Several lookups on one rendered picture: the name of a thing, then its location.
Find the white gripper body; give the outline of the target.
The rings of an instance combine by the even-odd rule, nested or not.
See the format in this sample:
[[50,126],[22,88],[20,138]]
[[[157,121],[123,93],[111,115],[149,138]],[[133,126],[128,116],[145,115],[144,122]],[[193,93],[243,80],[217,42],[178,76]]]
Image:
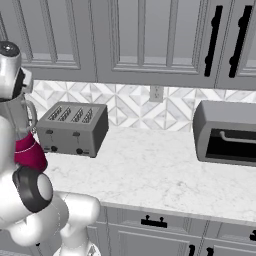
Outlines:
[[25,75],[25,78],[23,80],[22,91],[24,93],[30,94],[33,91],[33,84],[34,84],[32,72],[25,68],[21,68],[21,70],[23,71],[23,73]]

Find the grey four-slot toaster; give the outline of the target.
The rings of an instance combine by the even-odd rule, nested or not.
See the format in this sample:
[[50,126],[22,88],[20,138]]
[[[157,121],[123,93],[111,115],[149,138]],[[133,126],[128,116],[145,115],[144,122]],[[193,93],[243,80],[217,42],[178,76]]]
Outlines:
[[95,158],[108,132],[105,104],[57,102],[37,122],[36,131],[45,153]]

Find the grey drawer front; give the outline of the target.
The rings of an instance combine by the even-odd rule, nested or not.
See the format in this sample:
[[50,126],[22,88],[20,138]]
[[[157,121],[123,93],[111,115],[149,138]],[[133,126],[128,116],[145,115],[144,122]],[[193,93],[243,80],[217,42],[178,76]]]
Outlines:
[[207,220],[203,229],[203,237],[256,245],[256,241],[249,238],[253,230],[256,230],[256,227]]
[[[164,221],[167,222],[168,227],[161,228],[141,225],[141,219],[144,219],[146,215],[149,215],[151,220],[156,221],[159,221],[159,218],[163,217]],[[162,213],[144,212],[130,209],[121,209],[114,207],[107,208],[107,216],[108,222],[111,224],[119,224],[139,228],[162,229],[168,232],[177,232],[184,234],[188,234],[191,229],[191,219],[188,217],[166,215]]]

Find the grey toaster oven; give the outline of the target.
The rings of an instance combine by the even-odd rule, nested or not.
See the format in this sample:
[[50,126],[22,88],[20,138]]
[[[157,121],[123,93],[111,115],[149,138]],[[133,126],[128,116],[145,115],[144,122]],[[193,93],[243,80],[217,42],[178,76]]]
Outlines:
[[203,100],[192,124],[199,161],[256,167],[256,104]]

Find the grey base cupboard door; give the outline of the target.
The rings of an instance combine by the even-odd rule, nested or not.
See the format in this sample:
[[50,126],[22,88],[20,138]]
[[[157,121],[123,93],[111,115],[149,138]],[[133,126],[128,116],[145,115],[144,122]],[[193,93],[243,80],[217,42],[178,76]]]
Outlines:
[[112,256],[188,256],[189,245],[195,245],[197,256],[200,237],[164,231],[109,225]]
[[205,238],[201,253],[198,256],[207,256],[206,248],[213,248],[213,256],[256,256],[256,245],[238,242],[225,242]]

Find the grey wall cupboard door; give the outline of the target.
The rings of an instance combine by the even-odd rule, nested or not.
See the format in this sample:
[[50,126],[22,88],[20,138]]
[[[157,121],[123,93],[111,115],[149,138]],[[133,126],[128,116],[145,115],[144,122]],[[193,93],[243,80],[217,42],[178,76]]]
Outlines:
[[[239,32],[238,20],[246,5],[252,5],[253,9],[236,76],[230,78],[229,60],[233,56]],[[227,90],[256,90],[256,0],[231,1],[215,87]]]
[[0,40],[36,80],[96,80],[91,0],[0,0]]
[[98,80],[212,88],[217,0],[92,0]]

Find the white wall socket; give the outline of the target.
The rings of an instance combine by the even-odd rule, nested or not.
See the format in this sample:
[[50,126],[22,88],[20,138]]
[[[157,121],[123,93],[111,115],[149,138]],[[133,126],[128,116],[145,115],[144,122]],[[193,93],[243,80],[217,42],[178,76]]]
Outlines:
[[163,102],[164,88],[162,86],[151,86],[150,87],[150,98],[151,102]]

